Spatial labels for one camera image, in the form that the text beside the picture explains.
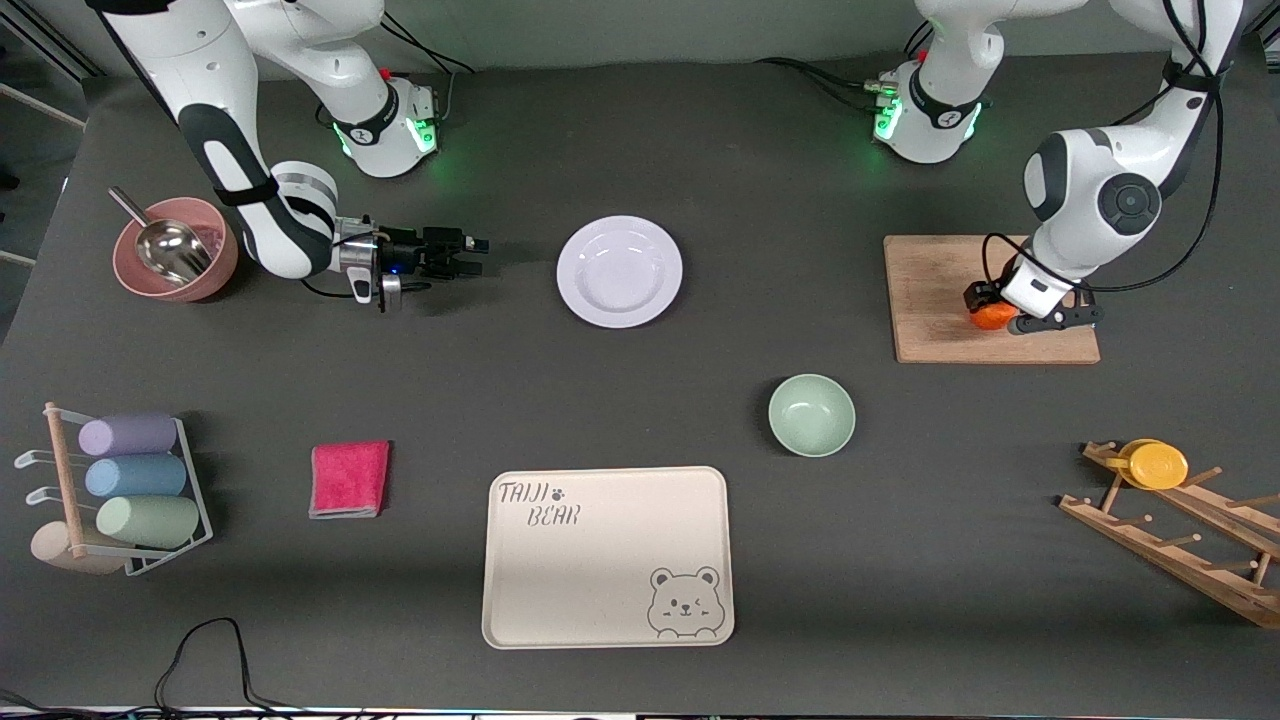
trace pink towel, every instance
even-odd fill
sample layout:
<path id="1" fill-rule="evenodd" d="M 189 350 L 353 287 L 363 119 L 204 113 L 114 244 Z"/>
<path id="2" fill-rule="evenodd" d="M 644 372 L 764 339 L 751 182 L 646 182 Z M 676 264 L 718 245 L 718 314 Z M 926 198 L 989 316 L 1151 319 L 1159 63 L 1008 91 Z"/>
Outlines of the pink towel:
<path id="1" fill-rule="evenodd" d="M 311 519 L 376 518 L 390 447 L 388 441 L 370 441 L 311 450 Z"/>

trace dark floor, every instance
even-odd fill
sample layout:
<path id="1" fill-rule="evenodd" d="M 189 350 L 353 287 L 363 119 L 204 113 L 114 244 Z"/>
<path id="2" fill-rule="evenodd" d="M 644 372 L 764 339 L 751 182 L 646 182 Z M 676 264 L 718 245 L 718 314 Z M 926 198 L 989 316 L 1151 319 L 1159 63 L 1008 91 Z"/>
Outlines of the dark floor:
<path id="1" fill-rule="evenodd" d="M 3 27 L 0 46 L 5 49 L 0 82 L 84 117 L 83 96 L 70 79 L 45 65 Z M 20 181 L 17 190 L 0 191 L 0 250 L 37 256 L 79 140 L 79 129 L 0 96 L 0 169 Z M 29 274 L 22 265 L 0 261 L 0 342 L 9 332 Z"/>

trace plate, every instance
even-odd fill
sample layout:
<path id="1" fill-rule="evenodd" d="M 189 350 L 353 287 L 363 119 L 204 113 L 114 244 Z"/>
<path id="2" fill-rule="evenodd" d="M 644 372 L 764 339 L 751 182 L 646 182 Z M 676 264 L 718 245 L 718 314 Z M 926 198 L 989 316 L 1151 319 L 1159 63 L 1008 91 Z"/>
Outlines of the plate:
<path id="1" fill-rule="evenodd" d="M 714 646 L 733 633 L 714 468 L 506 473 L 489 489 L 483 633 L 498 650 Z"/>
<path id="2" fill-rule="evenodd" d="M 634 328 L 657 318 L 680 291 L 685 266 L 676 241 L 644 218 L 602 218 L 573 233 L 556 282 L 575 315 L 602 328 Z"/>

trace metal ladle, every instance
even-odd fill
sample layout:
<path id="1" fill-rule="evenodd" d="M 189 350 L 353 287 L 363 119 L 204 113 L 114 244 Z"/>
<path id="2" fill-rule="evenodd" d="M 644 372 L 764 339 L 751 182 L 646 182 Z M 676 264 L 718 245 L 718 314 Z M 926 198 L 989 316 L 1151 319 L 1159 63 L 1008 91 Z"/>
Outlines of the metal ladle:
<path id="1" fill-rule="evenodd" d="M 198 278 L 214 261 L 209 249 L 189 225 L 179 220 L 147 218 L 146 210 L 119 187 L 106 191 L 140 225 L 138 259 L 148 269 L 182 287 Z"/>

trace tabletop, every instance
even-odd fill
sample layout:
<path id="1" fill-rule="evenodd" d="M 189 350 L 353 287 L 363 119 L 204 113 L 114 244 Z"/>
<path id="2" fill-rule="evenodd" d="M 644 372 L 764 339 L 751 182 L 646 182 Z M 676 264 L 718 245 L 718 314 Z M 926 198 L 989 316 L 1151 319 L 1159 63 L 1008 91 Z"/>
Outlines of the tabletop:
<path id="1" fill-rule="evenodd" d="M 838 69 L 872 77 L 893 61 Z M 411 296 L 394 316 L 248 261 L 212 302 L 128 295 L 110 268 L 125 218 L 106 187 L 143 202 L 212 192 L 140 85 L 97 87 L 0 350 L 0 446 L 44 447 L 46 400 L 178 414 L 218 537 L 140 578 L 58 570 L 27 550 L 58 512 L 22 501 L 52 475 L 5 471 L 3 684 L 44 703 L 147 702 L 183 632 L 230 615 L 259 692 L 308 706 L 1280 717 L 1280 634 L 1053 506 L 1101 495 L 1107 478 L 1078 455 L 1089 439 L 1158 437 L 1226 468 L 1215 483 L 1229 495 L 1277 489 L 1280 142 L 1256 41 L 1225 91 L 1211 234 L 1169 282 L 1107 299 L 1101 364 L 893 357 L 883 237 L 1034 229 L 1027 158 L 1053 129 L 1140 104 L 1162 61 L 1010 59 L 978 133 L 940 167 L 892 156 L 868 117 L 786 68 L 484 72 L 457 79 L 442 152 L 390 181 L 342 156 L 303 85 L 264 83 L 268 160 L 329 169 L 339 211 L 493 241 L 485 277 Z M 1160 227 L 1098 282 L 1181 254 L 1211 161 L 1207 141 Z M 636 329 L 582 323 L 556 287 L 563 242 L 611 214 L 663 225 L 685 258 L 675 304 Z M 786 454 L 764 420 L 771 391 L 805 372 L 858 406 L 852 442 L 824 460 Z M 381 438 L 394 443 L 384 514 L 308 520 L 310 450 Z M 728 483 L 727 643 L 485 644 L 495 477 L 676 465 Z M 1144 509 L 1164 537 L 1189 527 L 1137 492 L 1117 503 Z M 229 633 L 193 641 L 170 698 L 239 703 Z"/>

